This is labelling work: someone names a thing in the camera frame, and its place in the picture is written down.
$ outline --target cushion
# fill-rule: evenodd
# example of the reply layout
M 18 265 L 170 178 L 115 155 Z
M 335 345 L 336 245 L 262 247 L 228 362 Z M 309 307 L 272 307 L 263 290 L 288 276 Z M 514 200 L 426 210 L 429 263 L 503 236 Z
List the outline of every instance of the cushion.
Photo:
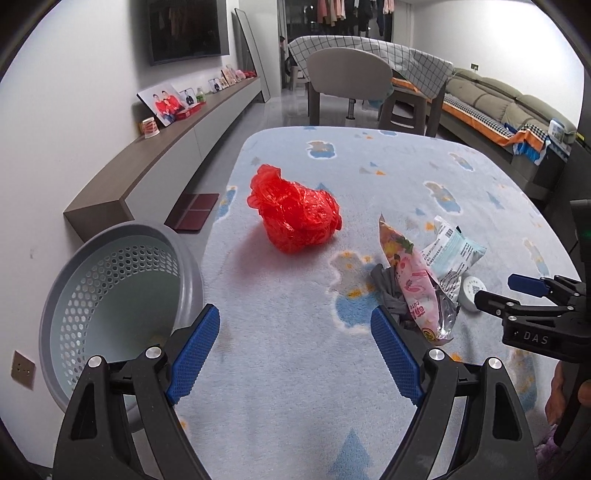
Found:
M 548 131 L 548 124 L 543 124 L 533 116 L 529 112 L 523 110 L 519 105 L 516 103 L 510 103 L 505 110 L 505 114 L 501 118 L 500 122 L 505 125 L 509 124 L 516 130 L 519 130 L 525 124 L 533 124 L 537 127 L 540 127 L 544 131 Z
M 496 90 L 493 90 L 492 88 L 487 87 L 486 85 L 483 85 L 482 83 L 477 83 L 475 85 L 478 88 L 484 90 L 486 93 L 490 93 L 491 95 L 494 95 L 495 97 L 502 98 L 502 99 L 505 99 L 505 100 L 509 100 L 509 103 L 512 103 L 512 102 L 515 101 L 514 98 L 508 97 L 507 95 L 504 95 L 501 92 L 497 92 Z
M 556 120 L 564 125 L 564 130 L 567 135 L 572 135 L 577 131 L 577 127 L 562 115 L 562 113 L 533 95 L 519 95 L 515 101 L 526 107 L 526 109 L 531 110 L 532 113 L 536 113 L 542 117 L 548 122 L 548 124 L 550 123 L 550 120 L 556 118 Z
M 507 107 L 512 102 L 502 98 L 498 98 L 490 93 L 485 93 L 476 100 L 474 108 L 480 110 L 482 113 L 487 114 L 489 117 L 494 118 L 497 122 L 500 122 Z
M 478 97 L 486 95 L 484 90 L 478 88 L 472 82 L 460 78 L 452 78 L 447 82 L 446 90 L 454 97 L 459 98 L 462 102 L 471 106 L 474 106 L 474 102 L 478 100 Z
M 489 77 L 482 77 L 478 80 L 479 85 L 487 86 L 488 88 L 495 90 L 503 95 L 515 100 L 517 97 L 521 96 L 521 92 L 513 88 L 511 85 L 507 85 L 500 80 L 491 79 Z
M 478 82 L 482 78 L 477 73 L 466 69 L 454 69 L 453 73 L 454 76 L 458 76 L 466 80 L 472 80 L 473 82 Z

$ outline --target red plastic bag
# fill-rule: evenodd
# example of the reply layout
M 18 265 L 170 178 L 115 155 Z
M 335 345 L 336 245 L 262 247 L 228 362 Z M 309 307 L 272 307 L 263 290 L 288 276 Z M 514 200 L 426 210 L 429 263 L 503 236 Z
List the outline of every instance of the red plastic bag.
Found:
M 262 165 L 251 180 L 248 206 L 262 216 L 267 236 L 286 254 L 328 241 L 342 227 L 339 205 L 324 190 L 281 178 L 281 170 Z

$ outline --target chair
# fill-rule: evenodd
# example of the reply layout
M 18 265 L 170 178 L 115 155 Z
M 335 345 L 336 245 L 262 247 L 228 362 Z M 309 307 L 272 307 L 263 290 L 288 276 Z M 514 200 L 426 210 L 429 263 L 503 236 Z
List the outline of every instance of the chair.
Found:
M 355 100 L 385 100 L 392 89 L 392 69 L 378 56 L 354 48 L 324 48 L 308 58 L 310 125 L 320 125 L 320 94 Z

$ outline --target wooden shelf top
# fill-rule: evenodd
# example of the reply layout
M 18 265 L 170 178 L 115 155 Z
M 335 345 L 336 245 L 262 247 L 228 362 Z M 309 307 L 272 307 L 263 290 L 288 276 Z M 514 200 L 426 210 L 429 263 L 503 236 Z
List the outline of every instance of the wooden shelf top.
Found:
M 224 101 L 258 80 L 258 78 L 246 79 L 221 92 L 208 94 L 207 103 L 198 113 L 161 129 L 155 137 L 139 137 L 88 182 L 65 213 L 102 203 L 118 202 L 126 198 L 150 168 L 183 135 Z

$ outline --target television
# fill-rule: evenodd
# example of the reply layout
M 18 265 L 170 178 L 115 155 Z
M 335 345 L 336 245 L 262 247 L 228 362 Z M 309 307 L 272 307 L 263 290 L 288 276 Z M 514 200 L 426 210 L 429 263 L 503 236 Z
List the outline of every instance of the television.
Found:
M 229 55 L 226 0 L 147 0 L 152 65 Z

